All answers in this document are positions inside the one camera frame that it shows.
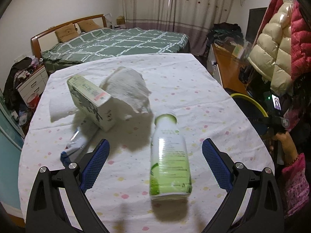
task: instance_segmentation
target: pillow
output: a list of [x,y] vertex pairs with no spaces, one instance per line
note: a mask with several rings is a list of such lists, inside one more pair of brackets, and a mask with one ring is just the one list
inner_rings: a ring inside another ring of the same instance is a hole
[[78,26],[80,27],[82,32],[90,32],[102,28],[98,24],[96,24],[92,19],[80,21],[78,22]]
[[79,33],[76,31],[72,23],[55,30],[55,34],[58,41],[62,43],[65,43],[79,36]]

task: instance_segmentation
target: wooden headboard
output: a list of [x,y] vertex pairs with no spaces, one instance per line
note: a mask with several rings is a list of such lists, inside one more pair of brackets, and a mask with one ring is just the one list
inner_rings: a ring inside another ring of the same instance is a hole
[[52,48],[58,42],[57,40],[55,40],[55,39],[57,39],[56,35],[55,35],[55,30],[57,30],[57,29],[59,29],[59,28],[61,28],[63,26],[66,26],[68,24],[71,24],[71,23],[73,23],[76,27],[78,27],[77,24],[76,24],[77,22],[80,22],[80,21],[83,21],[83,20],[88,20],[88,19],[96,19],[96,18],[101,18],[102,21],[103,21],[103,26],[107,27],[106,19],[105,19],[104,15],[95,15],[95,16],[90,16],[90,17],[79,18],[79,19],[76,19],[76,20],[73,20],[73,21],[70,21],[70,22],[66,22],[66,23],[60,24],[58,26],[52,27],[52,28],[50,28],[50,29],[48,29],[48,30],[46,30],[44,32],[41,32],[41,33],[35,35],[34,37],[31,38],[31,47],[32,47],[33,54],[38,59],[41,58],[41,51],[42,50],[41,50],[41,46],[40,46],[40,43],[39,43],[39,39],[40,38],[42,38],[42,37],[44,37],[46,35],[52,34],[52,36],[51,36],[53,38],[52,41],[51,40],[48,41],[48,45],[49,44],[51,45],[49,48]]

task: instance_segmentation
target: blue mesh gripper pad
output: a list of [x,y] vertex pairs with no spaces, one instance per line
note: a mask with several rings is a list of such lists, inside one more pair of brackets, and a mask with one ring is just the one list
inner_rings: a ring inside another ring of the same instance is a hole
[[88,165],[82,172],[80,189],[84,193],[87,191],[87,189],[93,187],[101,169],[103,168],[103,165],[106,162],[106,159],[109,156],[109,151],[110,151],[109,142],[105,140],[100,145],[97,152],[93,155]]
[[202,144],[202,153],[212,170],[219,187],[225,189],[227,193],[229,193],[233,188],[231,172],[207,139],[204,140]]

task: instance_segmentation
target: hand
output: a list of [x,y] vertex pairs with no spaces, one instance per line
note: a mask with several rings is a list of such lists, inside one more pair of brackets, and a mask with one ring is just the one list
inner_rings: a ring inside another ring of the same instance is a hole
[[269,149],[268,149],[268,151],[269,151],[271,157],[273,157],[274,146],[273,146],[273,141],[272,140],[269,141]]
[[290,134],[286,131],[286,133],[277,133],[274,137],[272,137],[273,140],[279,140],[282,144],[282,149],[284,151],[284,162],[286,164],[289,164],[293,162],[297,156],[297,149],[293,142],[293,139],[291,138]]

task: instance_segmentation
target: polka dot tablecloth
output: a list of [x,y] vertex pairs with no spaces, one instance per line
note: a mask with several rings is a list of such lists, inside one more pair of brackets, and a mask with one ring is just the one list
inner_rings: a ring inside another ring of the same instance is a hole
[[[152,92],[149,99],[153,113],[163,106],[175,111],[187,143],[193,190],[188,200],[150,201],[153,116],[118,122],[108,133],[98,132],[90,150],[105,138],[110,142],[110,155],[86,196],[111,233],[201,232],[226,195],[202,155],[202,142],[208,137],[220,151],[249,169],[274,169],[269,153],[245,115],[191,54],[130,55],[92,61],[57,71],[49,78],[21,153],[18,188],[24,218],[39,168],[63,168],[60,153],[84,118],[78,112],[51,123],[50,99],[62,100],[68,90],[66,80],[74,74],[99,85],[119,66],[143,75]],[[243,215],[250,192],[247,191],[236,220]],[[64,190],[61,195],[71,223],[79,228]]]

